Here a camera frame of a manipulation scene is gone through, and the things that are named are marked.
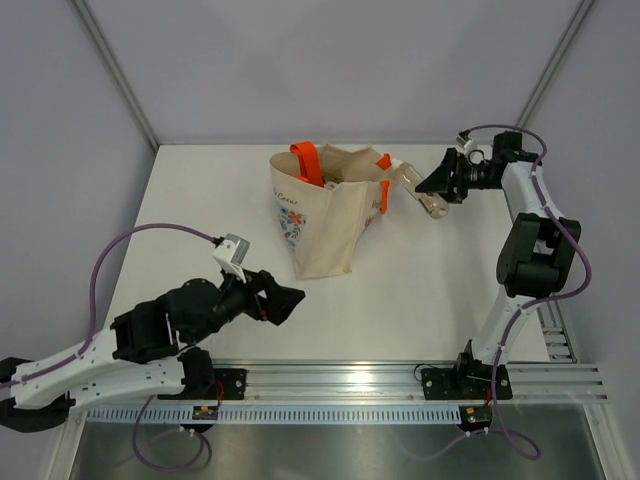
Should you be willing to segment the canvas bag orange handles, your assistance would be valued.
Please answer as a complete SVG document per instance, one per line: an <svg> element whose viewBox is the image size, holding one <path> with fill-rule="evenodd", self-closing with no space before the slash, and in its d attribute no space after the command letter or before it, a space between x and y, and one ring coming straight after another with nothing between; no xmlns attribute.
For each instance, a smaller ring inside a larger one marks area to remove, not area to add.
<svg viewBox="0 0 640 480"><path fill-rule="evenodd" d="M349 151L298 142L269 160L278 222L299 280L349 274L358 240L384 215L394 161L372 147ZM324 184L333 181L333 191Z"/></svg>

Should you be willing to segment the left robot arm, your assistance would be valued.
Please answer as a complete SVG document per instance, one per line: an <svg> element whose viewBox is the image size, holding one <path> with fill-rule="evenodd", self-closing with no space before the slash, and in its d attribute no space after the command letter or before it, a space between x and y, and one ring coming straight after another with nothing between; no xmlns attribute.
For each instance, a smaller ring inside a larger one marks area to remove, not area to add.
<svg viewBox="0 0 640 480"><path fill-rule="evenodd" d="M191 279L117 316L87 349L40 361L2 360L1 379L11 387L1 402L1 424L35 433L109 401L204 399L215 393L217 380L199 343L242 315L279 326L304 297L264 270L243 279L224 274L220 285Z"/></svg>

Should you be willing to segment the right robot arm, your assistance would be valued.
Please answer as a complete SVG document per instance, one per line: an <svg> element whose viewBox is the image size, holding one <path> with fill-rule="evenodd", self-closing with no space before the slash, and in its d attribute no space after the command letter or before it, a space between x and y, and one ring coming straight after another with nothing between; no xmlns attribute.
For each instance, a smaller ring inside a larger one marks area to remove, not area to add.
<svg viewBox="0 0 640 480"><path fill-rule="evenodd" d="M573 259L579 255L581 225L564 216L548 197L542 175L544 151L525 150L528 130L497 125L492 154L479 161L470 130L458 134L456 147L415 188L460 204L472 190L500 190L513 224L496 265L499 291L480 331L448 370L421 372L425 395L441 389L474 397L486 389L507 388L506 364L518 334L535 308L564 289Z"/></svg>

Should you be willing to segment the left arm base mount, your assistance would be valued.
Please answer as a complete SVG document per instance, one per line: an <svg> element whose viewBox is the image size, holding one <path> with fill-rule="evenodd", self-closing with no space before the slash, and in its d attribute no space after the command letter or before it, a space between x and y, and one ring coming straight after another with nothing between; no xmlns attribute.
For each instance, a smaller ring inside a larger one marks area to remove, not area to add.
<svg viewBox="0 0 640 480"><path fill-rule="evenodd" d="M160 400L243 400L246 391L247 370L216 367L205 374L193 374L184 381L177 394L159 394Z"/></svg>

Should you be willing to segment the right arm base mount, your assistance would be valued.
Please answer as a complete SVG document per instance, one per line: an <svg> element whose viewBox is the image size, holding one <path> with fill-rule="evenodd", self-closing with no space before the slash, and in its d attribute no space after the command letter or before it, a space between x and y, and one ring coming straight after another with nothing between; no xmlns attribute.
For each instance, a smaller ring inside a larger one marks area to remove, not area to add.
<svg viewBox="0 0 640 480"><path fill-rule="evenodd" d="M492 387L492 367L463 372L461 369L426 367L420 370L420 380L426 400L511 400L513 391L508 372L499 366L495 387Z"/></svg>

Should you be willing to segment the right aluminium frame post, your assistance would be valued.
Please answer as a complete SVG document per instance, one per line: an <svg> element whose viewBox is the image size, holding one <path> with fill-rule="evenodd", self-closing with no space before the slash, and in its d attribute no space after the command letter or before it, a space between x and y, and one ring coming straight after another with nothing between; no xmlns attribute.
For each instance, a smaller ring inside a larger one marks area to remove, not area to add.
<svg viewBox="0 0 640 480"><path fill-rule="evenodd" d="M574 44L597 5L597 0L580 0L577 2L519 112L516 119L517 127L528 128L530 126L537 110L550 91L565 60L568 58Z"/></svg>

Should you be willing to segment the aluminium frame post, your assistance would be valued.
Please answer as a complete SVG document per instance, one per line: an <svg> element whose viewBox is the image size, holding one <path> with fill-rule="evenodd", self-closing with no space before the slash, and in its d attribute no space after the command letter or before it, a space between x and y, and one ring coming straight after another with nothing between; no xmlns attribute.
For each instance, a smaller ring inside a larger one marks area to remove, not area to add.
<svg viewBox="0 0 640 480"><path fill-rule="evenodd" d="M114 54L110 42L90 3L85 0L70 0L68 4L92 45L99 61L102 63L107 76L112 81L116 92L124 102L140 134L151 151L156 154L161 146L161 142Z"/></svg>
<svg viewBox="0 0 640 480"><path fill-rule="evenodd" d="M516 119L517 127L528 128L530 126L537 110L550 91L565 60L568 58L574 44L597 5L597 0L580 0L577 2L519 112Z"/></svg>

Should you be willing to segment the left aluminium frame post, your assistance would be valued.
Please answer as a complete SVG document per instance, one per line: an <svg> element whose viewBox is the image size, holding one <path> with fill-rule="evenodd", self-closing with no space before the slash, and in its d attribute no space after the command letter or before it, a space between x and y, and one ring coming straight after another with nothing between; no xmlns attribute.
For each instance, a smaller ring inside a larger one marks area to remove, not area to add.
<svg viewBox="0 0 640 480"><path fill-rule="evenodd" d="M68 4L92 45L99 61L102 63L107 76L112 81L116 92L124 102L140 134L151 151L156 154L161 146L161 142L114 54L110 42L90 3L85 0L70 0Z"/></svg>

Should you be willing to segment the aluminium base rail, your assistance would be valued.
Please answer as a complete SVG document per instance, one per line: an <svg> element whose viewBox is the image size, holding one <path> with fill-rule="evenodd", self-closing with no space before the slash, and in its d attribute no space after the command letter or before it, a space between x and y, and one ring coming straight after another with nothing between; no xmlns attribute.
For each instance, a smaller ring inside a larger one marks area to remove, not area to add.
<svg viewBox="0 0 640 480"><path fill-rule="evenodd" d="M426 400L420 370L409 363L247 363L215 362L209 367L185 367L178 361L156 362L100 374L72 388L76 410L97 405L137 402L151 395L180 393L183 381L214 368L247 370L243 400L271 403L404 403ZM598 368L572 363L511 363L506 366L512 402L591 403L607 399ZM480 402L482 400L426 400Z"/></svg>

